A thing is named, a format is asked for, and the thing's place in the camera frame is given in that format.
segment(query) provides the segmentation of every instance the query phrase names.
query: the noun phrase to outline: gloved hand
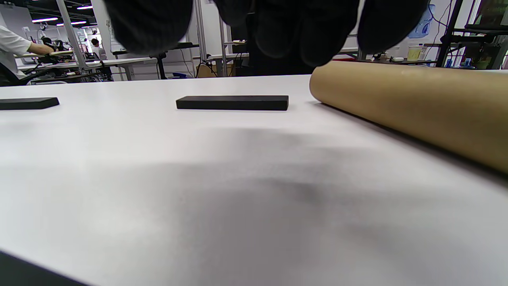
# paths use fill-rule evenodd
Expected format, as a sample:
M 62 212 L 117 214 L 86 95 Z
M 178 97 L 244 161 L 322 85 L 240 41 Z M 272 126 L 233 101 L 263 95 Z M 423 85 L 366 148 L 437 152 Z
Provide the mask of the gloved hand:
M 224 22 L 243 24 L 253 0 L 214 0 Z M 176 45 L 187 31 L 192 0 L 105 0 L 116 39 L 130 52 L 154 54 Z M 366 53 L 399 43 L 418 24 L 429 0 L 366 0 L 358 44 Z M 359 0 L 256 0 L 260 50 L 273 58 L 299 45 L 304 62 L 326 64 L 355 27 Z

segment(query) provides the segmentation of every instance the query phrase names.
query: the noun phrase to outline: brown paper roll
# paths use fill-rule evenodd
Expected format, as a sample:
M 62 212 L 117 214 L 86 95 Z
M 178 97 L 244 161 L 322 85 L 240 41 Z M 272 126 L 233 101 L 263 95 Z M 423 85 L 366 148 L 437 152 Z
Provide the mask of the brown paper roll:
M 508 75 L 330 62 L 310 79 L 328 105 L 508 173 Z

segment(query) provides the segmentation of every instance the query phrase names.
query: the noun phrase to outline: black chair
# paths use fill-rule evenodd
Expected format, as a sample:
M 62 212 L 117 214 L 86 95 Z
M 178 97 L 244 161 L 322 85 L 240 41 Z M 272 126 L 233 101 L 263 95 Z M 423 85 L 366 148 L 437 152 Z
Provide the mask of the black chair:
M 15 87 L 18 85 L 26 85 L 32 79 L 47 75 L 49 73 L 58 74 L 58 69 L 50 68 L 34 74 L 29 74 L 24 78 L 18 78 L 10 69 L 0 63 L 0 87 Z

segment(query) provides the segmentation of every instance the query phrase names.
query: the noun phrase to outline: ceiling light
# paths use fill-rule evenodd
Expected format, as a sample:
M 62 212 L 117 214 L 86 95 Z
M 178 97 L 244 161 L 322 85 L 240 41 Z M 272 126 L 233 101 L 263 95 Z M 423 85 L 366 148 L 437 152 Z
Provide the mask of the ceiling light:
M 71 22 L 72 25 L 85 24 L 86 21 Z M 56 24 L 57 26 L 63 26 L 64 23 Z
M 54 20 L 58 20 L 58 18 L 37 19 L 37 20 L 32 20 L 32 23 L 47 22 L 47 21 L 54 21 Z

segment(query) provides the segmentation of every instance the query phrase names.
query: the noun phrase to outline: black block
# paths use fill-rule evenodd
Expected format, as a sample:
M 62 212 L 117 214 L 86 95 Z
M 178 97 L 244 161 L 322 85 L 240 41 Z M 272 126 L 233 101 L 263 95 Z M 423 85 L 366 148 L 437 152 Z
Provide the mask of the black block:
M 0 110 L 44 109 L 59 104 L 56 97 L 0 99 Z
M 176 100 L 178 109 L 287 110 L 287 95 L 186 96 Z

